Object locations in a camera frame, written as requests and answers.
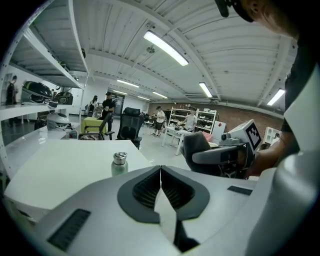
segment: white ceiling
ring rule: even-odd
[[[73,7],[91,72],[119,91],[156,101],[161,98],[153,91],[176,101],[203,94],[204,81],[215,99],[266,108],[284,88],[296,56],[291,40],[242,20],[232,9],[222,18],[214,0],[74,0]],[[155,53],[148,53],[147,30],[173,45],[189,65],[155,45]],[[283,111],[283,98],[272,109]]]

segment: shorts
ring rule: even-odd
[[[162,125],[164,124],[164,122],[155,122],[155,125],[154,125],[154,128],[156,129],[156,130],[161,130],[161,128],[162,128]]]

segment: metal water bottle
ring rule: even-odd
[[[128,172],[127,155],[126,152],[114,153],[113,162],[111,164],[112,177]]]

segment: brick wall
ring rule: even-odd
[[[150,103],[148,114],[157,114],[157,106],[161,106],[164,111],[171,111],[172,107],[174,107],[175,109],[182,109],[185,105],[186,103],[177,103],[176,105],[174,103]],[[196,109],[200,109],[200,111],[203,111],[204,109],[216,110],[219,114],[218,120],[220,122],[226,123],[225,132],[232,130],[236,126],[248,120],[254,119],[254,123],[262,139],[265,136],[266,127],[272,127],[280,130],[283,122],[282,119],[268,114],[235,107],[213,104],[191,104],[191,106],[195,107]]]

